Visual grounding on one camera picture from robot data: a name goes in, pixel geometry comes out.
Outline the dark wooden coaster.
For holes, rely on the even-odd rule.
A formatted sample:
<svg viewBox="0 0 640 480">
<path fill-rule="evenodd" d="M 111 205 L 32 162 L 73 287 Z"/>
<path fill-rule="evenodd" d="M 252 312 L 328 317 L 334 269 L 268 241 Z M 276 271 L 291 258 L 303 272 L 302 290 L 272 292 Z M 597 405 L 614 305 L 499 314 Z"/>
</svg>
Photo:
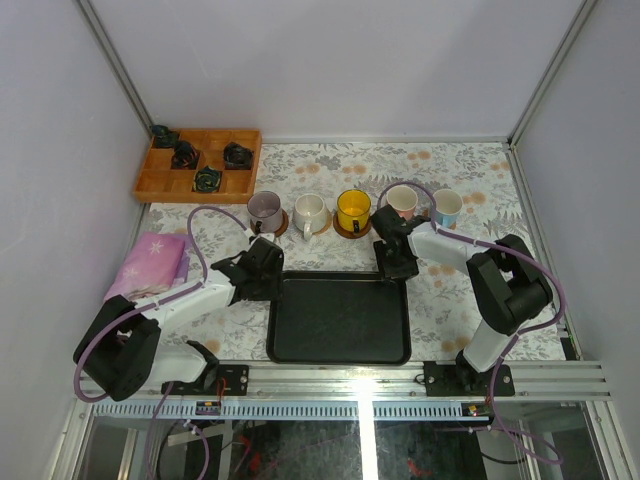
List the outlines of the dark wooden coaster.
<svg viewBox="0 0 640 480">
<path fill-rule="evenodd" d="M 253 221 L 250 222 L 250 228 L 255 235 L 262 234 L 262 231 L 260 230 L 258 225 L 259 225 L 259 222 L 253 222 Z M 289 215 L 285 210 L 283 210 L 282 223 L 280 227 L 275 232 L 273 232 L 274 237 L 279 238 L 280 236 L 282 236 L 286 232 L 288 227 L 289 227 Z"/>
<path fill-rule="evenodd" d="M 371 230 L 371 221 L 368 221 L 366 223 L 366 225 L 364 226 L 364 228 L 358 232 L 358 233 L 354 233 L 348 230 L 345 230 L 344 228 L 342 228 L 339 224 L 339 221 L 336 217 L 333 218 L 333 222 L 332 222 L 333 228 L 336 231 L 336 233 L 338 235 L 340 235 L 343 238 L 349 239 L 349 240 L 355 240 L 355 239 L 359 239 L 364 237 L 365 235 L 368 234 L 368 232 Z"/>
</svg>

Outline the pink mug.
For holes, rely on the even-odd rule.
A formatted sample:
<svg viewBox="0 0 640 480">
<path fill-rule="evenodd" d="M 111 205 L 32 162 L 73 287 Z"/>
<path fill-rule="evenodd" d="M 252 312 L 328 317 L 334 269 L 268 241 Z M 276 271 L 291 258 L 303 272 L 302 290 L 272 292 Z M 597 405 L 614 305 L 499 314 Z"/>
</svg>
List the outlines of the pink mug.
<svg viewBox="0 0 640 480">
<path fill-rule="evenodd" d="M 418 195 L 410 186 L 396 185 L 386 193 L 386 202 L 400 217 L 410 220 L 415 214 Z"/>
</svg>

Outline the lilac purple mug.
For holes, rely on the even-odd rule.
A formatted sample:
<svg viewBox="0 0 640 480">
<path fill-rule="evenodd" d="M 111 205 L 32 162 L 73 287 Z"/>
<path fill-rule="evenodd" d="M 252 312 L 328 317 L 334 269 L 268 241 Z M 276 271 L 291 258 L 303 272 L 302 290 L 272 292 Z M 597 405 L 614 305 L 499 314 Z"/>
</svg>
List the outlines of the lilac purple mug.
<svg viewBox="0 0 640 480">
<path fill-rule="evenodd" d="M 274 192 L 255 193 L 247 203 L 247 211 L 256 233 L 275 233 L 283 223 L 281 200 Z"/>
</svg>

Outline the yellow enamel mug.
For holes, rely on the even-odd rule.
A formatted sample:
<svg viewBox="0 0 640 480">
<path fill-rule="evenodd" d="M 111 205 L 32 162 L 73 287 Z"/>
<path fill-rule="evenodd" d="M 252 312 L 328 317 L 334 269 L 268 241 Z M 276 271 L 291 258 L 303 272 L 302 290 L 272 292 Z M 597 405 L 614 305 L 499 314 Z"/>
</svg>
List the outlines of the yellow enamel mug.
<svg viewBox="0 0 640 480">
<path fill-rule="evenodd" d="M 371 199 L 362 190 L 344 191 L 337 200 L 337 223 L 340 229 L 352 236 L 365 232 L 370 218 Z"/>
</svg>

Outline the light blue mug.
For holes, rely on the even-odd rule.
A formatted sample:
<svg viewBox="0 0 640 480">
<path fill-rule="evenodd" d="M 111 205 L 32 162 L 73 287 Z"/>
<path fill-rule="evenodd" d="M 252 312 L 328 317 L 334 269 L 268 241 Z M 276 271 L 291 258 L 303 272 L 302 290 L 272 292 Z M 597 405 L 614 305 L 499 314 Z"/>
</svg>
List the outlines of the light blue mug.
<svg viewBox="0 0 640 480">
<path fill-rule="evenodd" d="M 451 189 L 440 189 L 434 193 L 434 199 L 436 203 L 432 218 L 438 225 L 443 226 L 443 220 L 448 216 L 455 216 L 458 219 L 464 204 L 457 192 Z"/>
</svg>

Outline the black serving tray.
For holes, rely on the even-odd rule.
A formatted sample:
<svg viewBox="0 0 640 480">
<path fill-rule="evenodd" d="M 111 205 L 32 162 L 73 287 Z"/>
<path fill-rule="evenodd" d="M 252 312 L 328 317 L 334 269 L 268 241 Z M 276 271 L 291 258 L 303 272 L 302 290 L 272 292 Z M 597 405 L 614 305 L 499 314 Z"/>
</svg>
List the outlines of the black serving tray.
<svg viewBox="0 0 640 480">
<path fill-rule="evenodd" d="M 280 364 L 389 365 L 412 353 L 406 282 L 376 272 L 286 271 L 266 353 Z"/>
</svg>

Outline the cream white mug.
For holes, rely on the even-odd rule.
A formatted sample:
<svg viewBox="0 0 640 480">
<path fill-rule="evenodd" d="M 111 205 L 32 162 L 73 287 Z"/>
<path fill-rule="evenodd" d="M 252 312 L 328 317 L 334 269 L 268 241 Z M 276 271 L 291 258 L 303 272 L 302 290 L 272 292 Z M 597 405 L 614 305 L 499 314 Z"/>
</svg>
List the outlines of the cream white mug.
<svg viewBox="0 0 640 480">
<path fill-rule="evenodd" d="M 320 232 L 329 219 L 329 211 L 324 199 L 313 193 L 298 197 L 294 204 L 294 225 L 309 242 Z"/>
</svg>

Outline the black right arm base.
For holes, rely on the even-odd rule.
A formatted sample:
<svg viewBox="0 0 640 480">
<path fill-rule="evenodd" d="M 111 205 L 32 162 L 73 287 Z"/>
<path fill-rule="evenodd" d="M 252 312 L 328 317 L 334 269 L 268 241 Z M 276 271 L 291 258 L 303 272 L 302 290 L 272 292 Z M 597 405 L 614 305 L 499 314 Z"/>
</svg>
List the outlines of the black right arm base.
<svg viewBox="0 0 640 480">
<path fill-rule="evenodd" d="M 426 395 L 431 397 L 488 397 L 493 377 L 495 397 L 515 396 L 513 375 L 508 365 L 478 373 L 456 363 L 425 361 L 422 376 Z"/>
</svg>

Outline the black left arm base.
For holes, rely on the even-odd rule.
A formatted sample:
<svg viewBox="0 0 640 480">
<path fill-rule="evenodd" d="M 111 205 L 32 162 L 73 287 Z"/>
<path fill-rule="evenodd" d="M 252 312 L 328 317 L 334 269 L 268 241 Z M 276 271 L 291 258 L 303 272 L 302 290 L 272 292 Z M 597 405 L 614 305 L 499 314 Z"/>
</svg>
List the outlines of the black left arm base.
<svg viewBox="0 0 640 480">
<path fill-rule="evenodd" d="M 204 396 L 215 398 L 246 396 L 249 384 L 249 366 L 222 364 L 207 366 L 193 382 L 181 381 L 162 384 L 161 392 L 180 396 Z"/>
</svg>

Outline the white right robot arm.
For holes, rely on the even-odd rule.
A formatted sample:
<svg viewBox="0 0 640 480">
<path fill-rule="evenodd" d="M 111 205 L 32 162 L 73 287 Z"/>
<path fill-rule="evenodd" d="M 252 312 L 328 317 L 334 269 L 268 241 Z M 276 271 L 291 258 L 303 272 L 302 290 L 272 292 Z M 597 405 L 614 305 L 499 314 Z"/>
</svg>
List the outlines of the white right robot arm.
<svg viewBox="0 0 640 480">
<path fill-rule="evenodd" d="M 390 206 L 378 209 L 371 224 L 380 237 L 374 251 L 384 279 L 417 276 L 420 259 L 443 263 L 468 276 L 481 323 L 456 357 L 455 378 L 463 392 L 482 392 L 521 325 L 553 300 L 542 267 L 516 235 L 494 243 L 470 239 L 423 216 L 406 220 Z"/>
</svg>

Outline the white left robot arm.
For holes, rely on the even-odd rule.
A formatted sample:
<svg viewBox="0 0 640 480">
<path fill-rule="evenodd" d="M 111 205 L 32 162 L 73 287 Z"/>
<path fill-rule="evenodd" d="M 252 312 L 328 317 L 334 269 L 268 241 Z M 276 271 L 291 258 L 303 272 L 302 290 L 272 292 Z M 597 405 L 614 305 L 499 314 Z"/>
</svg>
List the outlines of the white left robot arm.
<svg viewBox="0 0 640 480">
<path fill-rule="evenodd" d="M 219 381 L 219 361 L 202 343 L 167 344 L 180 326 L 239 302 L 282 296 L 284 252 L 258 236 L 248 249 L 213 263 L 199 280 L 137 302 L 121 295 L 99 310 L 73 354 L 78 398 L 90 403 L 78 383 L 87 375 L 114 401 L 148 383 L 172 394 L 208 394 Z"/>
</svg>

